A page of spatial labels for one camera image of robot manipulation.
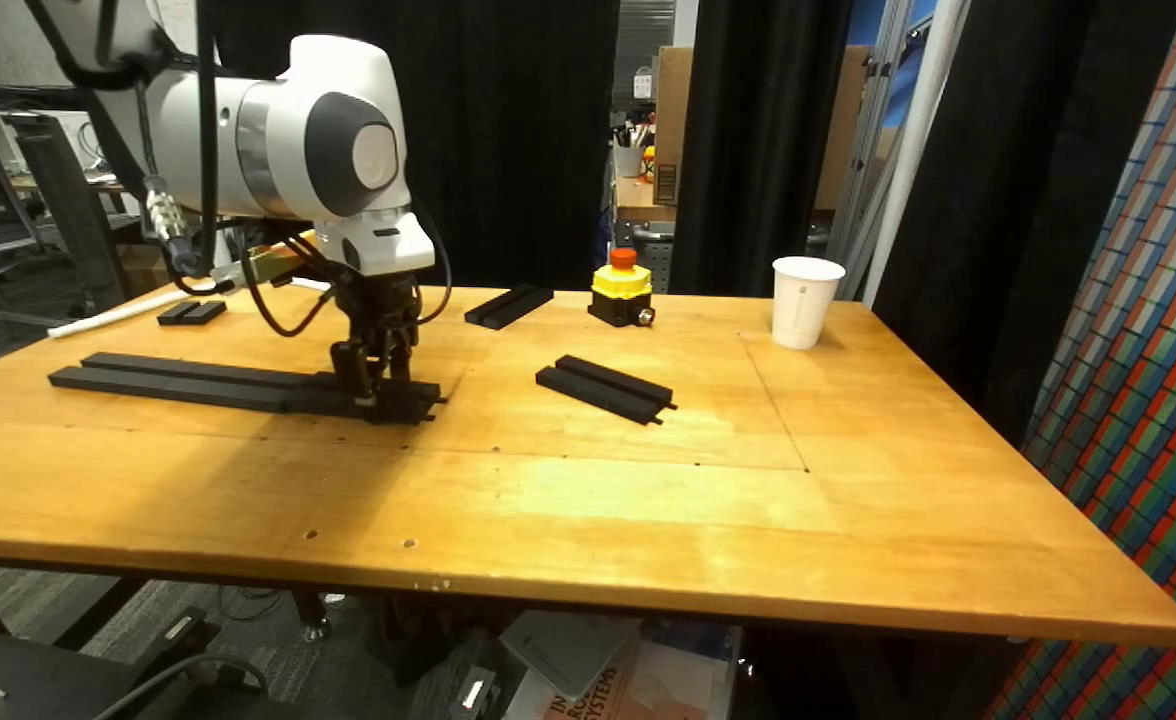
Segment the colorful wall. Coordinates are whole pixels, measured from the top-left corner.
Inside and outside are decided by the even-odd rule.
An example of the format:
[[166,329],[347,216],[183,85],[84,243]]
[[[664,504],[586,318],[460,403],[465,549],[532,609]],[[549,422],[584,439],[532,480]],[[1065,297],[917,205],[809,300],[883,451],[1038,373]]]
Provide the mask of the colorful wall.
[[[1022,451],[1176,598],[1176,45]],[[992,717],[1176,717],[1176,651],[1036,645]]]

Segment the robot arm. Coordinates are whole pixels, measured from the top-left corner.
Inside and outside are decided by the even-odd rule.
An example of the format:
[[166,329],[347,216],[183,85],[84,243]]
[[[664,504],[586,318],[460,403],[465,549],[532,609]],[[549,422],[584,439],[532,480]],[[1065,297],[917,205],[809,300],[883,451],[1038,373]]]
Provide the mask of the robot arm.
[[[196,73],[149,85],[157,176],[189,210],[200,205],[196,112]],[[433,239],[406,211],[400,97],[381,49],[294,37],[281,81],[220,77],[215,112],[225,216],[310,222],[329,260],[357,278],[433,267]]]
[[[158,235],[183,235],[173,201],[200,210],[207,176],[200,73],[173,68],[173,45],[140,13],[142,4],[26,0],[26,7],[65,77],[97,88],[140,161]],[[284,77],[215,77],[213,97],[215,211],[314,224],[331,297],[347,311],[347,340],[331,343],[338,389],[357,407],[389,403],[402,389],[423,396],[406,360],[420,331],[417,271],[436,265],[436,250],[406,210],[402,118],[389,55],[345,37],[294,37]]]

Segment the black curtain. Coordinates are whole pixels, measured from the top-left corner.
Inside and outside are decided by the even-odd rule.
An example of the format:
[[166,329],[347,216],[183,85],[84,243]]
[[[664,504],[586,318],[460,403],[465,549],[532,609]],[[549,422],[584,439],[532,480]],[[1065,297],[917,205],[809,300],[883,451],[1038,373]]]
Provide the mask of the black curtain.
[[586,285],[617,0],[215,0],[215,13],[225,64],[240,73],[281,73],[294,32],[392,55],[417,211],[460,285]]
[[674,293],[770,293],[801,253],[852,0],[704,0],[691,68]]
[[975,0],[874,311],[1020,439],[1176,0]]

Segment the wall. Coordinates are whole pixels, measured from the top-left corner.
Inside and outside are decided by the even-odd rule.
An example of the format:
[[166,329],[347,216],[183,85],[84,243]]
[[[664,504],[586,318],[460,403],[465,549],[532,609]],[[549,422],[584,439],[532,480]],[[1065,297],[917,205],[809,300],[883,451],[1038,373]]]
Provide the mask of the wall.
[[[158,13],[157,22],[180,49],[196,49],[192,0],[158,0],[149,7]],[[0,88],[68,88],[53,45],[18,0],[0,0]]]
[[[1176,45],[1022,451],[1176,598]],[[1176,717],[1176,651],[1036,645],[992,717]]]
[[701,32],[701,0],[674,0],[670,49],[694,49],[694,32]]

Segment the white cup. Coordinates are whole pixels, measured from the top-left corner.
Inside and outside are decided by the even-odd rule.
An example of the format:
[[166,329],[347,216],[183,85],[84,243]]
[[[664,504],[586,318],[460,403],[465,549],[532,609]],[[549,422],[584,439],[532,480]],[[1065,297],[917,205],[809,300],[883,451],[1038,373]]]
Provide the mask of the white cup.
[[845,267],[824,255],[778,255],[777,265],[770,338],[784,347],[816,347],[824,318]]

